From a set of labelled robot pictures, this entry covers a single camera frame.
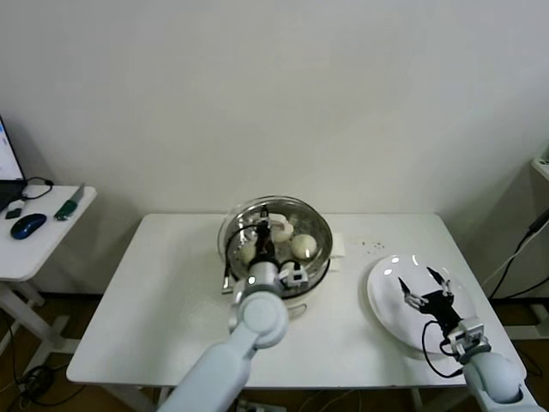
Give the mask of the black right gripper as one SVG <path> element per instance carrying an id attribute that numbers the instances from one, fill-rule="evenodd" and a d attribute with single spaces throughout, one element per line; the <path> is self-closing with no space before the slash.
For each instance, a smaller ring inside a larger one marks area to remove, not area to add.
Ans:
<path id="1" fill-rule="evenodd" d="M 431 267 L 427 270 L 442 290 L 419 296 L 413 293 L 408 285 L 398 277 L 404 301 L 412 308 L 419 308 L 422 314 L 433 316 L 438 322 L 443 333 L 450 333 L 462 321 L 462 318 L 454 310 L 454 295 L 451 294 L 450 279 L 446 280 Z"/>

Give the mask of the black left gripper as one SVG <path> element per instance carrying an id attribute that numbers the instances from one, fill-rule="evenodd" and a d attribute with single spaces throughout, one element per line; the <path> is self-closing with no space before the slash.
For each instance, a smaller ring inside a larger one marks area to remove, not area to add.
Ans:
<path id="1" fill-rule="evenodd" d="M 260 218 L 267 219 L 269 216 L 268 208 L 262 207 Z M 260 259 L 274 259 L 275 245 L 271 239 L 271 222 L 269 219 L 261 220 L 256 224 L 256 257 Z"/>

